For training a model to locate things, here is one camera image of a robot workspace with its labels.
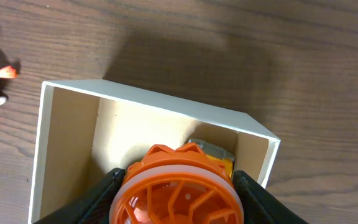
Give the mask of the orange plastic cage ball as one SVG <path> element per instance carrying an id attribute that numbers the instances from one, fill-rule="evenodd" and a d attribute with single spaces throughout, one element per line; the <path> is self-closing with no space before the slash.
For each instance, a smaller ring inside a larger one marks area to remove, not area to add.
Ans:
<path id="1" fill-rule="evenodd" d="M 245 220 L 232 162 L 194 142 L 156 144 L 127 169 L 109 211 L 110 223 L 229 223 Z"/>

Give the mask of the yellow grey toy truck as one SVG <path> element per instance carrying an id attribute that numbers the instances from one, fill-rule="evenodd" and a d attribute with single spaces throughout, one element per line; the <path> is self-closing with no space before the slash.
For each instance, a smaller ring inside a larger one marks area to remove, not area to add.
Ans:
<path id="1" fill-rule="evenodd" d="M 232 177 L 234 170 L 234 161 L 235 157 L 229 151 L 223 149 L 222 147 L 216 146 L 214 144 L 208 143 L 201 139 L 190 138 L 188 142 L 196 143 L 212 161 L 221 161 L 224 167 L 225 173 Z"/>

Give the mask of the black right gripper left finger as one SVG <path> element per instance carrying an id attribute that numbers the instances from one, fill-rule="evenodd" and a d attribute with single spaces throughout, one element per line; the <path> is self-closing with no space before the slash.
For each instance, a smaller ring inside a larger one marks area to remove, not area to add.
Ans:
<path id="1" fill-rule="evenodd" d="M 108 224 L 112 201 L 121 188 L 125 174 L 124 169 L 114 168 L 82 196 L 41 218 L 36 224 Z"/>

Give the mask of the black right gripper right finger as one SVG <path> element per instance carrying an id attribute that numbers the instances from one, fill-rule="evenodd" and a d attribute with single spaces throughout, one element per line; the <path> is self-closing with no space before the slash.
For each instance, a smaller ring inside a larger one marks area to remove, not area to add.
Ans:
<path id="1" fill-rule="evenodd" d="M 244 224 L 307 224 L 243 170 L 232 175 L 243 209 Z"/>

